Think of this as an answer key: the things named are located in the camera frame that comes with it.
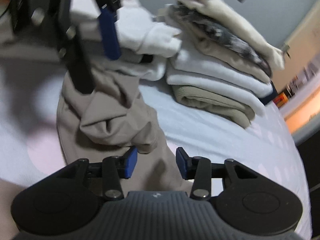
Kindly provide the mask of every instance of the gray patterned garment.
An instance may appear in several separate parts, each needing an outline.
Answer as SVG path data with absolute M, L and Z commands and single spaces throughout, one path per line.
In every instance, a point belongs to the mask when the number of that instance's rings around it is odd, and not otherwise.
M 202 30 L 211 41 L 231 49 L 242 58 L 250 60 L 260 67 L 269 77 L 272 77 L 272 71 L 269 64 L 260 57 L 247 42 L 231 33 L 229 29 L 222 26 L 218 21 L 206 15 L 202 15 L 195 9 L 189 9 L 182 4 L 174 5 L 173 9 L 183 21 L 194 24 L 197 28 Z

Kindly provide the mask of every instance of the white bed sheet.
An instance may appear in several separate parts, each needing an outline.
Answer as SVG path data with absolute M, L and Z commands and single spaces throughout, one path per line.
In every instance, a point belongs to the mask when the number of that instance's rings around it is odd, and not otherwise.
M 223 163 L 233 158 L 294 192 L 303 204 L 296 232 L 312 235 L 308 184 L 292 136 L 274 103 L 264 117 L 257 116 L 246 130 L 220 116 L 178 104 L 164 80 L 140 82 L 145 102 L 157 110 L 160 127 L 174 152 L 183 147 L 190 156 Z M 212 180 L 212 193 L 222 191 L 221 180 Z

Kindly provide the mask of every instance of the beige folded garment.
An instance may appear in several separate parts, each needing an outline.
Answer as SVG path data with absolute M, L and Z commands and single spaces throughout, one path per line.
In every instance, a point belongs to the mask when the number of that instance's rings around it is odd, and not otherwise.
M 75 90 L 67 73 L 60 95 L 57 126 L 67 163 L 78 158 L 101 162 L 123 155 L 130 146 L 139 153 L 133 175 L 121 180 L 124 194 L 132 190 L 183 190 L 175 157 L 166 144 L 156 111 L 147 106 L 137 77 L 92 70 L 96 89 L 91 95 Z
M 233 99 L 193 86 L 173 85 L 172 88 L 179 103 L 219 114 L 243 128 L 249 127 L 250 121 L 255 117 L 249 106 Z
M 270 78 L 268 75 L 257 65 L 240 57 L 234 51 L 220 46 L 218 43 L 211 41 L 207 35 L 202 32 L 199 28 L 194 26 L 192 23 L 184 22 L 180 19 L 180 17 L 172 12 L 170 8 L 168 9 L 169 16 L 173 18 L 176 22 L 185 27 L 188 35 L 190 35 L 195 47 L 203 54 L 215 57 L 220 59 L 226 63 L 228 63 L 231 67 L 250 74 L 255 78 L 259 79 L 264 83 L 269 83 Z

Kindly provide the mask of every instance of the pink pattern on sheet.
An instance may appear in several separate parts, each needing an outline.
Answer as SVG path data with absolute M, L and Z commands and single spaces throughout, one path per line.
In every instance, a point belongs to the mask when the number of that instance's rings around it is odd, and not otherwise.
M 66 165 L 56 127 L 39 127 L 28 136 L 27 149 L 34 166 L 47 175 Z

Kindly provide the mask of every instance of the stack of folded clothes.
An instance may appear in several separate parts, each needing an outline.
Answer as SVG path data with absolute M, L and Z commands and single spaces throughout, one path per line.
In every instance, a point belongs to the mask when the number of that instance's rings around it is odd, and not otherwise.
M 116 61 L 110 61 L 104 55 L 96 20 L 99 13 L 93 14 L 92 8 L 88 10 L 92 19 L 77 20 L 76 12 L 73 12 L 73 21 L 80 22 L 81 37 L 91 62 L 108 70 L 150 81 L 161 79 L 165 74 L 167 58 L 180 50 L 181 40 L 176 36 L 181 30 L 156 22 L 139 0 L 121 0 L 121 5 L 117 10 L 116 30 L 122 56 Z
M 259 98 L 273 92 L 272 71 L 284 68 L 281 50 L 222 0 L 178 0 L 164 17 L 183 30 L 181 50 L 170 58 L 166 74 L 179 103 L 243 128 L 265 114 Z

